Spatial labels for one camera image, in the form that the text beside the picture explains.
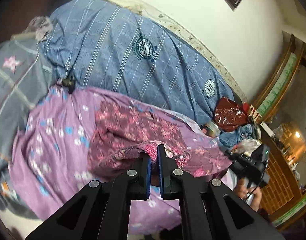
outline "plaid pattern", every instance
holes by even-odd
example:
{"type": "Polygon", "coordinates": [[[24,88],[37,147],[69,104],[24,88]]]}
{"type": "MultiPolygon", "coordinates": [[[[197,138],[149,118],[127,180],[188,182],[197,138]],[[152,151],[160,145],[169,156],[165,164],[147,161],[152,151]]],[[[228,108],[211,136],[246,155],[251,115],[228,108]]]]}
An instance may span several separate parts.
{"type": "Polygon", "coordinates": [[[40,49],[58,77],[170,109],[204,124],[218,100],[233,94],[218,71],[151,20],[105,0],[73,0],[51,15],[54,30],[40,49]],[[141,39],[147,39],[142,58],[141,39]],[[214,90],[207,93],[211,80],[214,90]]]}

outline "red plastic bag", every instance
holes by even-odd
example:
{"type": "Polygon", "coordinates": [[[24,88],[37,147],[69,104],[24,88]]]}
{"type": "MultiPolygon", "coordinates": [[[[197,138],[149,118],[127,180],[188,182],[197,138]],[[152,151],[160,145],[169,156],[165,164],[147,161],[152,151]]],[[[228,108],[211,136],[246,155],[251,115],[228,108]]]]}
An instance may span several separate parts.
{"type": "Polygon", "coordinates": [[[222,97],[214,110],[214,122],[225,132],[232,132],[241,125],[246,125],[247,114],[243,107],[232,100],[222,97]]]}

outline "maroon floral fabric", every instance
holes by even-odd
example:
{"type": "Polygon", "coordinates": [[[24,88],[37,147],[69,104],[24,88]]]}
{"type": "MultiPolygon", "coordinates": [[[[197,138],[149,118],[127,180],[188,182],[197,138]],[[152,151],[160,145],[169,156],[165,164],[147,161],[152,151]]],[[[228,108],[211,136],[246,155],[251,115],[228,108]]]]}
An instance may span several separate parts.
{"type": "MultiPolygon", "coordinates": [[[[218,173],[231,164],[210,140],[204,143],[205,147],[188,147],[179,127],[152,111],[104,101],[96,112],[95,122],[88,163],[101,179],[113,179],[142,154],[148,154],[154,165],[159,144],[165,145],[166,155],[174,158],[179,168],[195,177],[218,173]]],[[[196,141],[195,136],[192,131],[185,134],[185,140],[192,142],[190,146],[196,141]]]]}

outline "purple floral fabric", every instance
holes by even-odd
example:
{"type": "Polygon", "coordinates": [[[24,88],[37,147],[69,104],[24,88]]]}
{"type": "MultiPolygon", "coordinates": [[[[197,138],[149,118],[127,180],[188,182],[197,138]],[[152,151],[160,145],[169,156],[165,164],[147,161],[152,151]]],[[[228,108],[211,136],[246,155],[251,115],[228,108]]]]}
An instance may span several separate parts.
{"type": "MultiPolygon", "coordinates": [[[[17,194],[45,220],[90,180],[113,179],[141,154],[154,160],[160,141],[169,147],[170,157],[176,156],[178,165],[194,176],[217,173],[231,163],[216,141],[194,133],[184,121],[154,106],[102,89],[68,94],[53,86],[30,112],[26,131],[17,133],[9,172],[17,194]],[[100,120],[105,114],[107,120],[100,120]],[[137,138],[132,135],[136,127],[141,133],[145,129],[154,132],[148,132],[147,139],[144,134],[137,138]]],[[[158,196],[152,193],[148,201],[132,202],[131,234],[171,229],[179,223],[178,201],[158,196]],[[144,210],[149,214],[145,218],[144,210]]]]}

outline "silver screw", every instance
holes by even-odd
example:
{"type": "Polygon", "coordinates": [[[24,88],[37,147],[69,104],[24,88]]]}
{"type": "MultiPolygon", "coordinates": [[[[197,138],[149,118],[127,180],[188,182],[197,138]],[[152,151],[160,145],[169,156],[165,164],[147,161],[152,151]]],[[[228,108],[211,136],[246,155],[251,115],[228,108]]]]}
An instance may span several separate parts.
{"type": "Polygon", "coordinates": [[[176,175],[176,176],[181,176],[181,175],[183,174],[183,171],[180,170],[180,169],[175,169],[175,170],[173,171],[173,174],[176,175]]]}
{"type": "Polygon", "coordinates": [[[97,180],[92,180],[88,185],[90,187],[98,187],[99,182],[97,180]]]}
{"type": "Polygon", "coordinates": [[[212,185],[219,187],[221,186],[222,182],[219,179],[212,179],[212,185]]]}
{"type": "Polygon", "coordinates": [[[135,171],[135,170],[128,170],[127,171],[127,175],[129,175],[129,176],[135,176],[137,174],[137,171],[135,171]]]}

